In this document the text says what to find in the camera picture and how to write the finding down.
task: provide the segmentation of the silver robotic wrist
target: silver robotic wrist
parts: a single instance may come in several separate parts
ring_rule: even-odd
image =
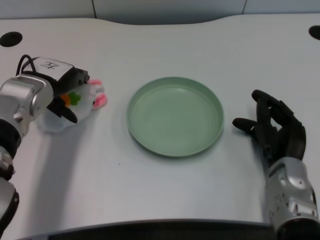
[[[290,221],[308,219],[320,223],[314,190],[301,160],[283,157],[270,167],[266,196],[269,220],[276,232]]]

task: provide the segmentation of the handwritten label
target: handwritten label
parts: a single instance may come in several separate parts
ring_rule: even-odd
[[[71,64],[45,57],[38,57],[33,63],[38,73],[50,76],[56,81],[59,81],[73,67]],[[24,71],[32,71],[30,64],[24,68]]]

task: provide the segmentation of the black cable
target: black cable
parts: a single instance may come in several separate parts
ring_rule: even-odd
[[[25,55],[23,55],[23,56],[21,57],[21,59],[20,59],[20,61],[19,61],[18,67],[17,67],[17,69],[16,69],[16,74],[15,74],[16,76],[18,76],[18,75],[20,74],[21,65],[22,65],[22,63],[23,63],[23,61],[24,61],[25,59],[28,59],[28,60],[29,60],[29,63],[30,63],[31,68],[32,68],[32,71],[33,71],[33,72],[36,72],[36,68],[35,68],[34,61],[32,60],[32,58],[31,58],[29,55],[25,54]]]

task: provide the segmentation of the plate rim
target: plate rim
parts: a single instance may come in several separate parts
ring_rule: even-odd
[[[149,147],[146,147],[143,143],[141,143],[141,141],[137,138],[137,136],[135,136],[135,134],[133,133],[131,127],[130,127],[130,124],[129,124],[129,110],[130,110],[130,105],[131,105],[131,102],[133,101],[134,97],[136,96],[136,94],[143,88],[145,87],[146,85],[148,84],[151,84],[155,81],[158,81],[158,80],[161,80],[161,79],[167,79],[167,78],[179,78],[179,79],[187,79],[187,80],[190,80],[190,81],[193,81],[193,82],[196,82],[197,84],[200,84],[202,86],[204,86],[205,88],[207,88],[217,99],[220,107],[221,107],[221,112],[222,112],[222,124],[220,126],[220,130],[218,132],[218,134],[216,135],[216,137],[206,146],[200,148],[199,150],[197,151],[194,151],[192,153],[188,153],[188,154],[179,154],[179,155],[172,155],[172,154],[165,154],[165,153],[161,153],[161,152],[158,152],[156,150],[153,150],[153,149],[150,149]],[[127,125],[127,128],[129,130],[129,133],[133,136],[134,140],[137,141],[139,143],[139,145],[141,145],[143,148],[147,149],[148,151],[152,152],[152,153],[156,153],[158,155],[161,155],[161,156],[165,156],[165,157],[171,157],[171,158],[183,158],[183,157],[189,157],[189,156],[193,156],[193,155],[196,155],[206,149],[208,149],[210,146],[212,146],[214,143],[217,142],[217,140],[220,138],[223,130],[224,130],[224,127],[225,127],[225,111],[224,111],[224,108],[221,104],[221,101],[220,99],[218,98],[218,96],[209,88],[207,87],[206,85],[204,85],[203,83],[199,82],[199,81],[196,81],[196,80],[193,80],[191,78],[188,78],[188,77],[183,77],[183,76],[164,76],[164,77],[160,77],[160,78],[157,78],[157,79],[154,79],[154,80],[151,80],[145,84],[143,84],[141,87],[138,88],[138,90],[136,90],[134,92],[134,94],[132,95],[132,97],[130,98],[130,101],[127,105],[127,108],[126,108],[126,125]]]

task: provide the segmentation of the pink object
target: pink object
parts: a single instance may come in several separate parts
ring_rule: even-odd
[[[100,108],[100,107],[106,105],[107,102],[108,102],[107,96],[104,93],[100,93],[96,97],[92,107],[93,107],[93,109],[97,109],[97,108]]]
[[[102,82],[99,79],[90,79],[88,83],[92,85],[102,85]]]

